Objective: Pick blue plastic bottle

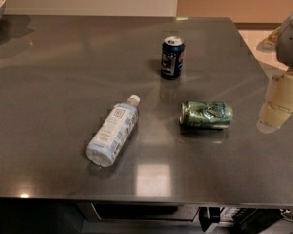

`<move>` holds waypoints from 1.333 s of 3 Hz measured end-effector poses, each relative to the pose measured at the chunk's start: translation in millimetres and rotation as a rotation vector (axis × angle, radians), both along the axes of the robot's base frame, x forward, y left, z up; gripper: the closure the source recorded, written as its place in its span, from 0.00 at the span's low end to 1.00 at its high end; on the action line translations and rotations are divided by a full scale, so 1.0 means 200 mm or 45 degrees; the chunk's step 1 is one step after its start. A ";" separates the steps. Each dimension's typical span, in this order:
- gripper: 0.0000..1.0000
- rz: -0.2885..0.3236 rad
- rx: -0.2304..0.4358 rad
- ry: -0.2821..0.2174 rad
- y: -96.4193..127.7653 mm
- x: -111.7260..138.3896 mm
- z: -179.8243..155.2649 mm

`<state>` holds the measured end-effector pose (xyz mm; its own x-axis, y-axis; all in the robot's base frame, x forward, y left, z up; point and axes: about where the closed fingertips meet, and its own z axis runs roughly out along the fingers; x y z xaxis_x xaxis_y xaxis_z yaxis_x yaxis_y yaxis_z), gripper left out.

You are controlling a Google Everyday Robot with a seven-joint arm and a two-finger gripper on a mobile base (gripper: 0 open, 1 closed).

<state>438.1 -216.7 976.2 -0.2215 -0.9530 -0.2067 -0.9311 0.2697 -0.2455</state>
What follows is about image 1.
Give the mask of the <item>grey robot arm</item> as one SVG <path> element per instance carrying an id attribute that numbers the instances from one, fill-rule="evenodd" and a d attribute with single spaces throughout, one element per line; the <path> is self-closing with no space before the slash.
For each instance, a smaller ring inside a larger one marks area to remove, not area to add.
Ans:
<path id="1" fill-rule="evenodd" d="M 276 55 L 279 62 L 293 68 L 293 12 L 280 27 Z"/>

